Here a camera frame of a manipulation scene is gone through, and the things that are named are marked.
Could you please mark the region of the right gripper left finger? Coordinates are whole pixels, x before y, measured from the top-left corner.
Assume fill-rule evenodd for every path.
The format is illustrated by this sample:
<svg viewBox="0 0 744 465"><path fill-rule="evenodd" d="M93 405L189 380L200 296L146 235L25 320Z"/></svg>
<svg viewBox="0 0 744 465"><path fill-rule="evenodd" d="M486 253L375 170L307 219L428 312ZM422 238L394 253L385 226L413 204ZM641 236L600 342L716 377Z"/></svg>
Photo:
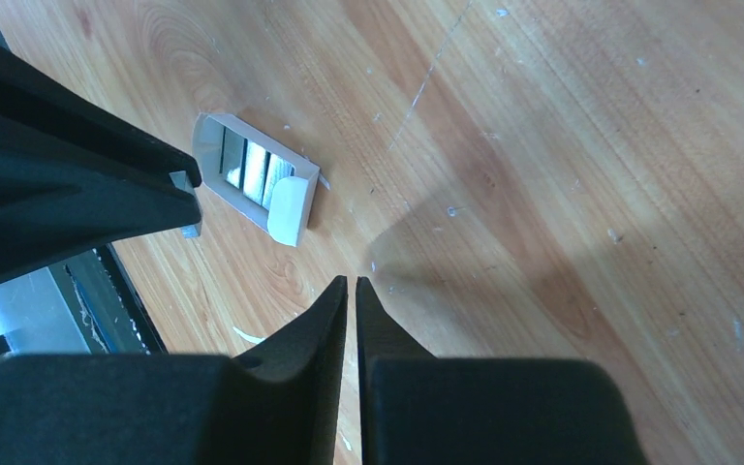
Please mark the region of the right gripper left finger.
<svg viewBox="0 0 744 465"><path fill-rule="evenodd" d="M0 464L329 464L348 283L239 356L0 365Z"/></svg>

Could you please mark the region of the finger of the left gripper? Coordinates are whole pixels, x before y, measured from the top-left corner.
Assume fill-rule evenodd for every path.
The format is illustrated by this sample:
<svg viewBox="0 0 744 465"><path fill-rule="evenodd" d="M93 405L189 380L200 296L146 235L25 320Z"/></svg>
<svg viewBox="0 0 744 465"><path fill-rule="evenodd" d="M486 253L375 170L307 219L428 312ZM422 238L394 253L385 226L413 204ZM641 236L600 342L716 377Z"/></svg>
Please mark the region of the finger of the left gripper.
<svg viewBox="0 0 744 465"><path fill-rule="evenodd" d="M0 284L91 248L179 228L170 175L0 155Z"/></svg>
<svg viewBox="0 0 744 465"><path fill-rule="evenodd" d="M191 155L93 105L2 46L0 115L135 170L184 171L193 187L202 183Z"/></svg>

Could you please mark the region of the staple strip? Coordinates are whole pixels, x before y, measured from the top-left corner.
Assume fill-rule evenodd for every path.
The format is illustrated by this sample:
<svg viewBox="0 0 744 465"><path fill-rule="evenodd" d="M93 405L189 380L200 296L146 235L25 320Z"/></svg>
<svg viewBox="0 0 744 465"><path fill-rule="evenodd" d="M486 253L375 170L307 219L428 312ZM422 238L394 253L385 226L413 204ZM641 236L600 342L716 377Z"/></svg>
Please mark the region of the staple strip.
<svg viewBox="0 0 744 465"><path fill-rule="evenodd" d="M202 235L202 210L190 176L186 170L172 171L170 180L184 195L180 210L180 231L184 238L199 238Z"/></svg>

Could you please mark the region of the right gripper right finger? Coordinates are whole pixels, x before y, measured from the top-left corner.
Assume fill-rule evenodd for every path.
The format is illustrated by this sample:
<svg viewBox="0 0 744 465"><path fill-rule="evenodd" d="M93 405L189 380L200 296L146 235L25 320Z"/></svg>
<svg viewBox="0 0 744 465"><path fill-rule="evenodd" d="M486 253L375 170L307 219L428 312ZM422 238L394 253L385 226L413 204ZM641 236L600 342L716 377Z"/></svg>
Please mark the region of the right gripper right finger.
<svg viewBox="0 0 744 465"><path fill-rule="evenodd" d="M356 283L366 464L643 464L624 398L597 364L432 355Z"/></svg>

